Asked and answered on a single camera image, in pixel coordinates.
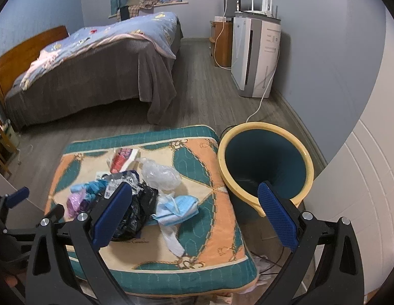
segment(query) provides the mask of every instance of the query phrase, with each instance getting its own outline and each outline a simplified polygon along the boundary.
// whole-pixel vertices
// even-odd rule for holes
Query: wooden cabinet
[[[222,67],[231,67],[232,60],[232,36],[234,31],[233,23],[223,23],[223,22],[210,22],[211,23],[211,56],[214,57],[215,49],[215,59],[218,64]]]

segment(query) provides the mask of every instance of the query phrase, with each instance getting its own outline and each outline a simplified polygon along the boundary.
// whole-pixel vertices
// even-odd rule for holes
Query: blue face mask
[[[147,225],[161,224],[172,226],[180,224],[198,214],[198,199],[190,195],[180,195],[175,199],[170,195],[160,195],[157,198],[156,213]]]

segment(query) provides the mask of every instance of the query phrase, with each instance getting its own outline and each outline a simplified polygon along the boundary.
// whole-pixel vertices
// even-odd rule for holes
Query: blue wall
[[[273,87],[329,162],[375,85],[385,45],[385,6],[381,0],[273,1],[282,20]],[[242,5],[248,8],[246,0]],[[261,0],[255,0],[255,9],[260,7]]]
[[[0,13],[0,56],[59,25],[65,25],[69,33],[84,26],[81,0],[9,0]]]

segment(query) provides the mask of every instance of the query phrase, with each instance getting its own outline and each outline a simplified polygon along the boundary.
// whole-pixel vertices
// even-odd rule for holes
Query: blue gripper pad
[[[6,199],[6,207],[12,209],[27,197],[29,197],[29,189],[27,187],[20,188]]]
[[[109,244],[116,227],[132,202],[132,187],[126,182],[122,183],[122,188],[116,189],[112,194],[108,207],[93,227],[92,245],[96,251]]]
[[[257,198],[283,246],[295,251],[299,244],[297,226],[266,183],[259,185]]]

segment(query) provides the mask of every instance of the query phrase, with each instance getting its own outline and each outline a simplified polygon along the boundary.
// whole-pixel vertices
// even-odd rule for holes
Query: white appliance
[[[269,97],[278,62],[280,20],[257,12],[236,12],[231,74],[244,97]]]

